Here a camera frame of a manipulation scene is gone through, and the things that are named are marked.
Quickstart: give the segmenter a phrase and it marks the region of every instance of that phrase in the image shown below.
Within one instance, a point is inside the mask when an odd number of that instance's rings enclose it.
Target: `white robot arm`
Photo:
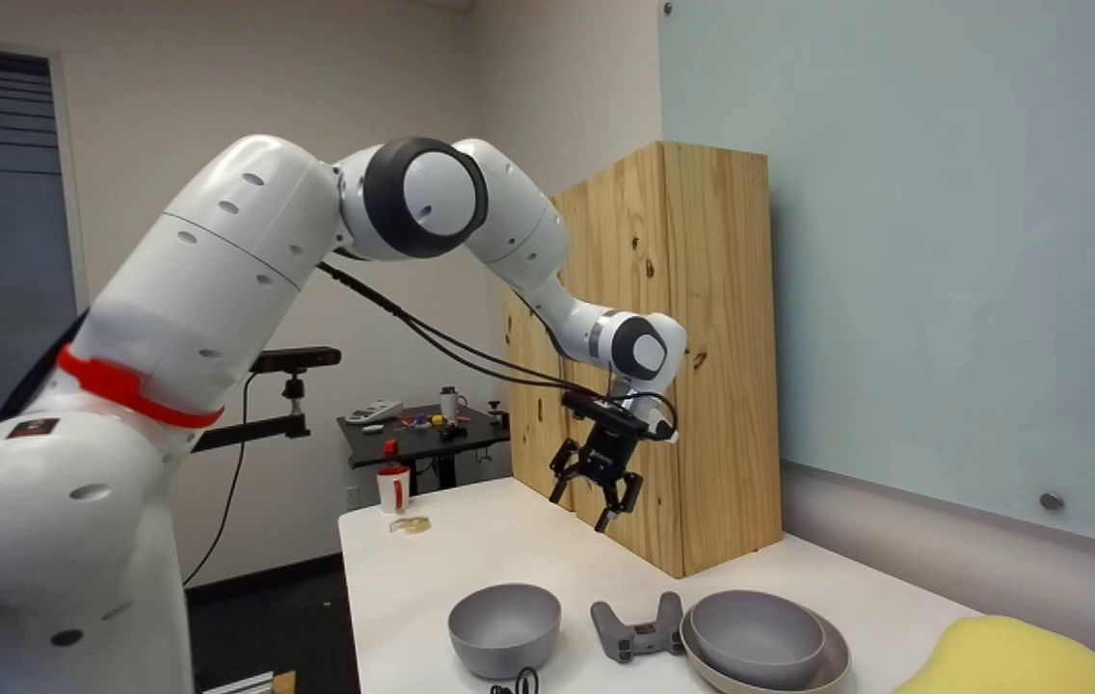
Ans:
[[[579,464],[614,488],[637,438],[668,438],[657,397],[686,331],[571,298],[553,199],[489,144],[396,138],[337,167],[241,138],[157,217],[44,394],[0,421],[0,694],[188,694],[188,628],[172,474],[253,371],[330,249],[366,262],[471,246],[569,358],[614,371]]]

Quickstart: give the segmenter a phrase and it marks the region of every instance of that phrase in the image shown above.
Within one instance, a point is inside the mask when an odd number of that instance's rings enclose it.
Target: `white tabletop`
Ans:
[[[674,581],[512,478],[425,493],[412,512],[432,528],[390,530],[395,516],[382,510],[339,516],[360,680],[371,694],[486,690],[456,659],[447,614],[494,581],[537,581],[564,601],[561,642],[539,669],[546,694],[707,690],[680,655],[628,665],[607,659],[589,623],[594,601],[633,623],[657,615],[662,588],[686,609],[713,588],[782,595],[844,632],[844,694],[894,690],[931,659],[943,628],[974,614],[794,537]]]

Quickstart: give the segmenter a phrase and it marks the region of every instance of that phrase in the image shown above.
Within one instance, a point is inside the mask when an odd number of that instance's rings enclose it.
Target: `wooden cabinet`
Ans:
[[[774,298],[767,159],[657,144],[561,198],[571,225],[564,281],[598,303],[670,312],[691,352],[670,389],[674,446],[642,444],[642,510],[614,537],[668,573],[696,573],[782,537]],[[607,389],[607,375],[564,362],[546,326],[510,300],[510,358]],[[553,453],[575,424],[553,389],[510,389],[512,474],[553,488]],[[594,521],[598,488],[569,503]]]

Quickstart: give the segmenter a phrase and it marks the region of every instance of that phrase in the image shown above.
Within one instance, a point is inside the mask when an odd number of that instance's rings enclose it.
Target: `yellow object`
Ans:
[[[274,694],[299,694],[299,676],[294,669],[280,676]]]
[[[899,694],[1095,694],[1095,653],[1025,619],[963,615]]]
[[[430,516],[396,516],[396,521],[390,524],[390,530],[409,530],[409,537],[422,537],[422,530],[430,530],[430,528],[432,528]]]

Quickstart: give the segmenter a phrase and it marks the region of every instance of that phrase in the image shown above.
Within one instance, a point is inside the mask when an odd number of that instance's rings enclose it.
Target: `gray object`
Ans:
[[[657,653],[682,655],[682,647],[680,647],[682,614],[686,609],[682,609],[680,595],[660,597],[660,615],[652,623],[624,623],[609,601],[589,605],[598,642],[616,663],[628,663],[637,655],[657,655]]]
[[[737,669],[727,669],[727,663],[709,659],[709,653],[697,647],[697,638],[696,638],[697,628],[691,628],[691,615],[696,614],[686,614],[680,638],[682,638],[697,680],[709,683],[720,694],[837,694],[844,685],[844,676],[849,676],[849,663],[854,663],[849,638],[840,637],[840,628],[835,628],[819,614],[809,614],[809,615],[823,623],[824,647],[823,647],[819,669],[809,680],[794,683],[794,685],[770,685],[763,680],[746,680]]]
[[[447,614],[447,637],[483,683],[512,683],[526,665],[539,669],[553,659],[556,632],[556,595],[526,581],[486,587]]]
[[[704,597],[682,637],[719,669],[760,685],[803,685],[824,655],[824,628],[809,609],[758,588]]]

